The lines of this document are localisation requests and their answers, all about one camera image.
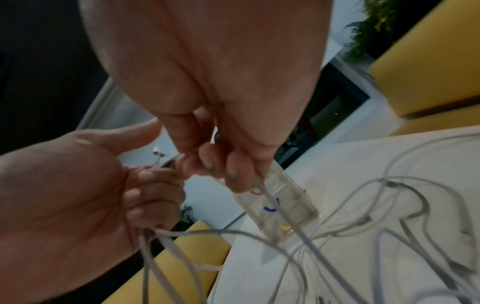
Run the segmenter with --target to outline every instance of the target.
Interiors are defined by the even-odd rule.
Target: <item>table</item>
[[[480,127],[468,127],[452,130],[442,130],[428,133],[389,137],[346,144],[337,144],[329,147],[312,147],[286,172],[312,197],[314,205],[324,217],[329,214],[351,191],[361,183],[376,177],[381,177],[388,162],[401,152],[422,142],[452,136],[480,132]],[[393,175],[410,175],[430,178],[454,187],[465,198],[471,214],[480,215],[480,137],[472,139],[456,139],[444,141],[419,149],[402,159],[392,169]],[[458,220],[452,198],[445,191],[422,182],[406,181],[414,185],[431,202],[431,224],[429,231],[435,240],[448,252],[455,245],[458,235]],[[338,217],[354,218],[360,210],[352,212],[358,206],[372,199],[378,185],[369,186],[361,191],[344,212]],[[386,189],[381,200],[381,208],[372,213],[373,221],[388,207],[396,189]],[[398,217],[411,213],[419,208],[418,198],[408,191],[402,191],[394,212],[381,225],[388,226],[402,233],[398,224]],[[341,221],[332,219],[332,223]],[[422,245],[426,245],[425,238],[420,233],[420,221],[411,223],[410,228]],[[473,223],[476,235],[480,235],[480,225]],[[245,219],[241,230],[260,235],[258,228],[249,219]],[[370,284],[370,253],[372,238],[376,229],[364,232],[355,237],[332,238],[322,249],[322,253],[339,270],[339,272],[364,296],[372,300]],[[444,287],[430,268],[406,247],[399,246],[398,242],[385,238],[382,245],[382,265],[384,286],[388,290],[388,299],[391,302],[404,302],[412,292],[425,287]],[[224,269],[210,293],[209,302],[213,304],[264,304],[268,301],[286,259],[255,241],[237,237],[225,261]],[[312,274],[311,267],[307,275]],[[318,285],[309,280],[310,285]],[[281,284],[280,294],[286,290],[296,290],[297,280],[290,271]],[[334,290],[341,293],[341,289],[333,284]],[[341,293],[345,302],[352,300]]]

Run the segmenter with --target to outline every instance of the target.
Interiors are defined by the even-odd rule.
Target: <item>yellow object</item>
[[[210,228],[204,222],[197,221],[187,231],[204,229]],[[175,244],[193,262],[216,266],[223,264],[231,248],[230,244],[219,235],[182,236],[175,240]],[[194,280],[181,261],[173,257],[167,250],[164,250],[155,257],[155,262],[173,287],[183,297],[186,304],[200,303]],[[143,269],[137,272],[114,294],[108,297],[103,304],[141,304],[143,273]],[[198,270],[197,274],[204,288],[203,291],[208,293],[215,281],[217,272]],[[153,274],[149,276],[148,288],[150,304],[174,304]]]
[[[390,136],[480,125],[480,105],[407,121]]]
[[[369,73],[399,116],[478,96],[479,31],[479,0],[445,0]]]

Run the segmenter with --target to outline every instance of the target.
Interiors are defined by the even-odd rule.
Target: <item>human hand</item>
[[[160,129],[155,120],[76,131],[0,157],[0,302],[73,290],[135,253],[137,228],[177,223],[185,193],[176,171],[117,160]]]
[[[80,8],[107,72],[186,153],[178,168],[243,192],[255,172],[266,176],[310,100],[331,0],[81,0]],[[210,145],[214,126],[221,140]]]

